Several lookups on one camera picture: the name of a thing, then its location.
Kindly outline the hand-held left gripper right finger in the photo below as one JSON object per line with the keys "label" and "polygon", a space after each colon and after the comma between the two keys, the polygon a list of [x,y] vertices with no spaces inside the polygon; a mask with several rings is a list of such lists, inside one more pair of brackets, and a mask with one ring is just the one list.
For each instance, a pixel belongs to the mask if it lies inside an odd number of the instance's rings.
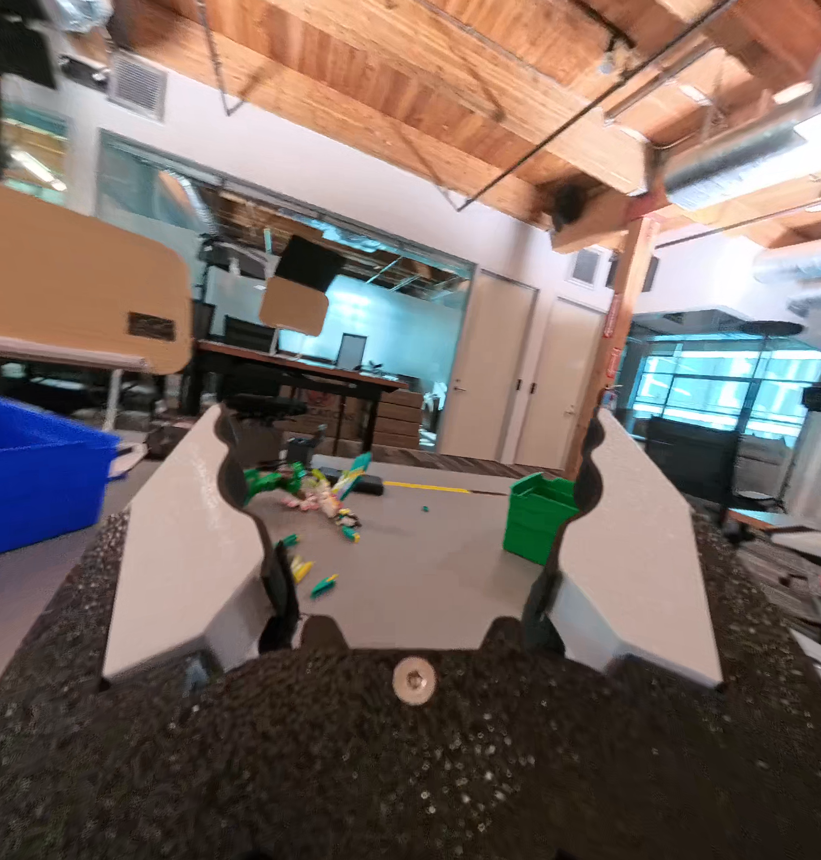
{"label": "hand-held left gripper right finger", "polygon": [[582,457],[578,511],[531,588],[525,643],[600,672],[636,658],[718,688],[691,507],[606,408],[590,421]]}

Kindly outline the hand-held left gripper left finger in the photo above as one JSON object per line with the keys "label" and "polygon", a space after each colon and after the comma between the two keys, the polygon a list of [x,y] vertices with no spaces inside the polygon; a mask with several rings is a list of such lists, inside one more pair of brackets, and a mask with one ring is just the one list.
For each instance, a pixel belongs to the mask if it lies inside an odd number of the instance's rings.
{"label": "hand-held left gripper left finger", "polygon": [[237,425],[213,406],[128,507],[104,680],[193,654],[227,672],[292,646],[294,577],[247,492]]}

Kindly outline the pile of lego pieces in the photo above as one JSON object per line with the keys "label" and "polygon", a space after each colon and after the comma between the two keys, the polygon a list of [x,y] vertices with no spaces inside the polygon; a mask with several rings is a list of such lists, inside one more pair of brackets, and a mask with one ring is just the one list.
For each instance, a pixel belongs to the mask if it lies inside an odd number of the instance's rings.
{"label": "pile of lego pieces", "polygon": [[362,453],[334,482],[330,482],[323,469],[305,467],[300,462],[286,464],[281,470],[285,478],[282,503],[301,512],[322,513],[345,539],[359,543],[362,523],[346,499],[367,476],[371,461],[371,453]]}

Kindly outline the green plastic bin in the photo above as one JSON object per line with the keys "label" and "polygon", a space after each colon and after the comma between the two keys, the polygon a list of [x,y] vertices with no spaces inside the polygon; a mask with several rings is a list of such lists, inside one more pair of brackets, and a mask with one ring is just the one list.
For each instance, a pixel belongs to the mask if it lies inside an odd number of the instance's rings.
{"label": "green plastic bin", "polygon": [[549,479],[537,472],[515,482],[503,533],[502,548],[545,565],[559,528],[578,512],[574,482]]}

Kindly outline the black swivel chair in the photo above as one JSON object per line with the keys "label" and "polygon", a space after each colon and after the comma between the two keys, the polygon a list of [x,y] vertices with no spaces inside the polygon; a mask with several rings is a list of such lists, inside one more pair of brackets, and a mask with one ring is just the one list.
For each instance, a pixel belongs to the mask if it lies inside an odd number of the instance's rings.
{"label": "black swivel chair", "polygon": [[[269,353],[276,330],[260,324],[225,315],[223,343],[226,346]],[[281,385],[272,379],[264,366],[236,364],[221,375],[218,398],[237,411],[240,417],[265,420],[267,424],[296,418],[308,412],[305,402],[281,392]]]}

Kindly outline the blue plastic bin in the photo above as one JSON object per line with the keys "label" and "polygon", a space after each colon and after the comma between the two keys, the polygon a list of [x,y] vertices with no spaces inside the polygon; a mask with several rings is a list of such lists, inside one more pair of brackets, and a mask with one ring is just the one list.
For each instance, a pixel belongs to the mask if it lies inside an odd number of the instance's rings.
{"label": "blue plastic bin", "polygon": [[115,435],[0,397],[0,554],[100,520]]}

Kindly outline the beige door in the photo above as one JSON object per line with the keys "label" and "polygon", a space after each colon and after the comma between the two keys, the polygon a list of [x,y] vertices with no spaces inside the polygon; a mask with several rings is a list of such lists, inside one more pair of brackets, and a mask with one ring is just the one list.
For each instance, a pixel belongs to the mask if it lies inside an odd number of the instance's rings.
{"label": "beige door", "polygon": [[545,328],[514,460],[522,466],[565,467],[604,312],[564,298]]}
{"label": "beige door", "polygon": [[437,432],[439,454],[499,459],[537,298],[534,287],[477,268]]}

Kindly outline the flat black bar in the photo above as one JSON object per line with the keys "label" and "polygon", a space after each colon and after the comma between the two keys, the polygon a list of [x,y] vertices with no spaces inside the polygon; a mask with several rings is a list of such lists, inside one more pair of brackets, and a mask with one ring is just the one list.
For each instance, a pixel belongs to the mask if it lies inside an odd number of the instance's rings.
{"label": "flat black bar", "polygon": [[[343,478],[343,473],[338,469],[322,467],[317,469],[324,476],[324,478],[329,482],[330,487],[335,487],[337,483],[339,483]],[[369,475],[368,473],[363,474],[362,477],[358,478],[353,487],[350,489],[350,493],[357,493],[363,495],[371,495],[380,497],[384,494],[384,484],[383,480],[374,475]]]}

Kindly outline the dark wooden conference table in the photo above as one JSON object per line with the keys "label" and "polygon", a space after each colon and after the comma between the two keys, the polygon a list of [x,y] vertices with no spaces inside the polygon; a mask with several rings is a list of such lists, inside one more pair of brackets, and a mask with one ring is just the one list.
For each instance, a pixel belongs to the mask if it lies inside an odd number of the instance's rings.
{"label": "dark wooden conference table", "polygon": [[283,358],[263,351],[230,346],[216,340],[193,340],[190,363],[181,407],[185,414],[195,414],[201,405],[204,377],[209,372],[225,375],[242,366],[265,371],[278,384],[293,389],[319,391],[354,398],[368,403],[367,424],[362,435],[361,452],[370,453],[375,425],[383,395],[407,391],[408,384],[360,371],[344,371],[306,360]]}

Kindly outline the stack of cardboard boxes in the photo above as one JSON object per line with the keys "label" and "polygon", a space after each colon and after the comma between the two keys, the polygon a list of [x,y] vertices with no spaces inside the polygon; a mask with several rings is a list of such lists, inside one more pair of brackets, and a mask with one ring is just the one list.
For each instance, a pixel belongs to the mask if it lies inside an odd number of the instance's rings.
{"label": "stack of cardboard boxes", "polygon": [[[274,428],[290,434],[313,435],[325,425],[327,438],[362,442],[368,431],[371,402],[346,396],[341,405],[338,394],[305,389],[281,388],[281,395],[304,403],[304,414],[274,422]],[[416,392],[384,394],[377,407],[373,443],[417,448],[423,424],[423,396]]]}

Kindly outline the small tan rounded panel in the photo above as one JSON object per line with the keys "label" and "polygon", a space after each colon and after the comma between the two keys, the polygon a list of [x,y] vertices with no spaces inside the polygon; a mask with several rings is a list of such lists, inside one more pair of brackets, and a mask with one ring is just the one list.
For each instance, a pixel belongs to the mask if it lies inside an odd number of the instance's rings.
{"label": "small tan rounded panel", "polygon": [[258,319],[266,327],[308,337],[321,335],[329,297],[295,281],[273,276],[265,281]]}

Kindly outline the large tan rounded panel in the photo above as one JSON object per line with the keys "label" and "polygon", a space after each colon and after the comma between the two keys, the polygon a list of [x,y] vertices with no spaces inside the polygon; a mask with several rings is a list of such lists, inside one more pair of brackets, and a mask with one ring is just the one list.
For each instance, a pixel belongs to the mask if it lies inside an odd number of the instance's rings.
{"label": "large tan rounded panel", "polygon": [[191,303],[173,250],[0,184],[0,357],[178,373]]}

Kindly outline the ceiling air vent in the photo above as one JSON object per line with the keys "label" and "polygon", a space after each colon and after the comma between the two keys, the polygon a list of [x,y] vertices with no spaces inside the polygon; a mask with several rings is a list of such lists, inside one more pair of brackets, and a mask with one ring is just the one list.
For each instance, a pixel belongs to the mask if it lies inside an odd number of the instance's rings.
{"label": "ceiling air vent", "polygon": [[158,123],[164,121],[168,72],[128,52],[110,63],[107,98],[116,106]]}

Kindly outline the wooden post with red sign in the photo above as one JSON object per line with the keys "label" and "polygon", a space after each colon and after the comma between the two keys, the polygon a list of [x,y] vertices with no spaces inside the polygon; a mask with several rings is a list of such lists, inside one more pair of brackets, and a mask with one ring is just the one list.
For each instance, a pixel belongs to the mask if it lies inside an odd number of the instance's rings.
{"label": "wooden post with red sign", "polygon": [[590,372],[579,400],[576,424],[564,466],[564,475],[568,480],[577,478],[590,420],[605,392],[614,385],[631,328],[634,307],[652,262],[659,229],[660,221],[656,214],[647,214],[628,226],[627,240],[615,272],[613,296],[592,352]]}

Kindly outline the silver ventilation duct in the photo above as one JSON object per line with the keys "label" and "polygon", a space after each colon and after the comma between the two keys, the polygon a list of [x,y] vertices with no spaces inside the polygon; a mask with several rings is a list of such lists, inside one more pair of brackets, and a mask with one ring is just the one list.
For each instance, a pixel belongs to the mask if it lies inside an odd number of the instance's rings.
{"label": "silver ventilation duct", "polygon": [[804,101],[670,157],[660,172],[667,200],[698,211],[821,172],[821,125],[804,120]]}

